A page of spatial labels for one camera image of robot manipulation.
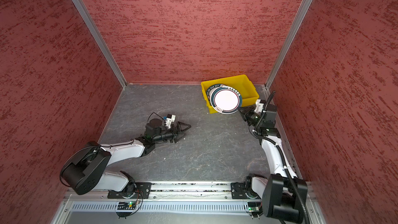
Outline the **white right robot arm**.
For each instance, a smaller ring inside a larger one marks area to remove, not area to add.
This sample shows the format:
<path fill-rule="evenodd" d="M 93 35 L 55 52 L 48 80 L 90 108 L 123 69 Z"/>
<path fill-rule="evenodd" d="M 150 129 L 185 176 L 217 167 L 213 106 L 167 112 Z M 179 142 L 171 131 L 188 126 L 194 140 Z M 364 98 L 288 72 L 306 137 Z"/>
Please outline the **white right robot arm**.
<path fill-rule="evenodd" d="M 276 127 L 277 107 L 266 100 L 241 107 L 239 113 L 249 131 L 264 150 L 270 170 L 267 179 L 251 174 L 247 190 L 261 198 L 263 214 L 268 218 L 295 224 L 308 224 L 306 207 L 308 186 L 292 170 L 283 150 L 282 136 Z"/>

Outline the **green rim hao shi plate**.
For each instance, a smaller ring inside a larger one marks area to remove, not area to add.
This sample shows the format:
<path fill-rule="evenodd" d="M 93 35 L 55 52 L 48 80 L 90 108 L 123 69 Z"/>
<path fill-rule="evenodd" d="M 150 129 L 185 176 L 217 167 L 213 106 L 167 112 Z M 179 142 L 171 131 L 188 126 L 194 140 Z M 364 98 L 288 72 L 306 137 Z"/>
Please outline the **green rim hao shi plate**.
<path fill-rule="evenodd" d="M 211 94 L 212 94 L 212 92 L 213 92 L 214 90 L 216 90 L 216 89 L 219 88 L 219 87 L 225 87 L 225 86 L 226 86 L 226 85 L 224 85 L 224 84 L 214 84 L 214 85 L 210 86 L 210 87 L 206 90 L 207 98 L 210 100 Z"/>

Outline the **green red rim plate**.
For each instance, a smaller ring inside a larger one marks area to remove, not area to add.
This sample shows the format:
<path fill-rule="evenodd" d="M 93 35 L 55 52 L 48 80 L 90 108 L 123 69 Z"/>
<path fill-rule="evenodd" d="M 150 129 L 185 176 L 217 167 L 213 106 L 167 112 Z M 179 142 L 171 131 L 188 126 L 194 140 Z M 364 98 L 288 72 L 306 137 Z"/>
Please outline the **green red rim plate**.
<path fill-rule="evenodd" d="M 234 88 L 220 86 L 212 89 L 209 93 L 211 106 L 221 114 L 234 114 L 242 106 L 241 94 Z"/>

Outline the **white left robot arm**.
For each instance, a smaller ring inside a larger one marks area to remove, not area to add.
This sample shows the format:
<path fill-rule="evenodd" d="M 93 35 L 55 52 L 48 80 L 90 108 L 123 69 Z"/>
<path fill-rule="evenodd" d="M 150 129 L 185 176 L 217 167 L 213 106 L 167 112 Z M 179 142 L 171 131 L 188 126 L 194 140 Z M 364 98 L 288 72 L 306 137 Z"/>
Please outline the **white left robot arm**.
<path fill-rule="evenodd" d="M 106 190 L 129 199 L 140 194 L 133 176 L 124 171 L 110 171 L 108 167 L 119 161 L 144 157 L 157 144 L 179 142 L 191 125 L 169 115 L 165 119 L 149 120 L 145 128 L 143 135 L 128 142 L 110 145 L 89 142 L 66 161 L 60 171 L 60 182 L 78 195 Z"/>

